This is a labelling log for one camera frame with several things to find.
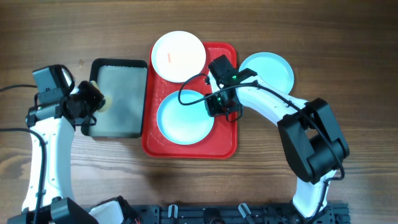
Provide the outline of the teal plate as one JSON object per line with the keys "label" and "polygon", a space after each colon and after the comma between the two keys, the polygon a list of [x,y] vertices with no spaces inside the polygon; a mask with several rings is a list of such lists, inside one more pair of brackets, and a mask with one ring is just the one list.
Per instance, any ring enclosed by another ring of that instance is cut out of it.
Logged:
{"label": "teal plate", "polygon": [[175,91],[163,99],[157,110],[157,126],[161,134],[179,145],[191,145],[209,135],[215,119],[208,115],[204,102],[182,105],[203,98],[197,91]]}
{"label": "teal plate", "polygon": [[266,83],[289,94],[294,87],[294,72],[283,57],[271,52],[258,52],[250,55],[240,65],[239,71],[249,68],[255,71]]}

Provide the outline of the green yellow sponge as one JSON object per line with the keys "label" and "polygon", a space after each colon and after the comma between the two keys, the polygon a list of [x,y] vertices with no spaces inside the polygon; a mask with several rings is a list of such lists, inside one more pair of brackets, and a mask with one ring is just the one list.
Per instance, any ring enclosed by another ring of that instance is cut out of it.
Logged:
{"label": "green yellow sponge", "polygon": [[[94,80],[90,81],[90,84],[93,85],[101,93],[98,84]],[[103,113],[109,110],[112,102],[112,98],[109,95],[104,95],[103,102],[101,103],[101,106],[97,109],[97,111]]]}

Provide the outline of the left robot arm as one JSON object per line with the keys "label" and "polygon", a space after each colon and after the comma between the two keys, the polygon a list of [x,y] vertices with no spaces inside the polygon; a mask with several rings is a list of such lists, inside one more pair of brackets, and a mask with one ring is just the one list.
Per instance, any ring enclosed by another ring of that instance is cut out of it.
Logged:
{"label": "left robot arm", "polygon": [[22,213],[8,223],[96,223],[74,201],[71,149],[75,129],[95,124],[106,100],[95,82],[48,89],[35,96],[23,130],[32,138],[32,163]]}

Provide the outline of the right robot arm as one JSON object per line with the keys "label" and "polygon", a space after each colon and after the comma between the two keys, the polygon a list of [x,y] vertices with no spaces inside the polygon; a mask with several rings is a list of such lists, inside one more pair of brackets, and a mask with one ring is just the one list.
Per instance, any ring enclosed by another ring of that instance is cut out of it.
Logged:
{"label": "right robot arm", "polygon": [[343,160],[349,146],[323,99],[307,101],[290,96],[266,83],[255,71],[210,69],[207,84],[212,92],[205,97],[210,116],[242,112],[251,108],[274,123],[288,165],[297,176],[292,205],[305,223],[314,223],[326,211],[330,182],[343,180]]}

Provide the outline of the white round plate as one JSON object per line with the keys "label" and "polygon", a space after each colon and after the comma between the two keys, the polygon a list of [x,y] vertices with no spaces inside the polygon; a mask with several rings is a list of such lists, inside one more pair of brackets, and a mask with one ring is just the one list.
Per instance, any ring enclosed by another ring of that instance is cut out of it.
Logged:
{"label": "white round plate", "polygon": [[156,73],[164,80],[183,83],[203,70],[206,50],[195,35],[181,30],[172,31],[156,41],[151,62]]}

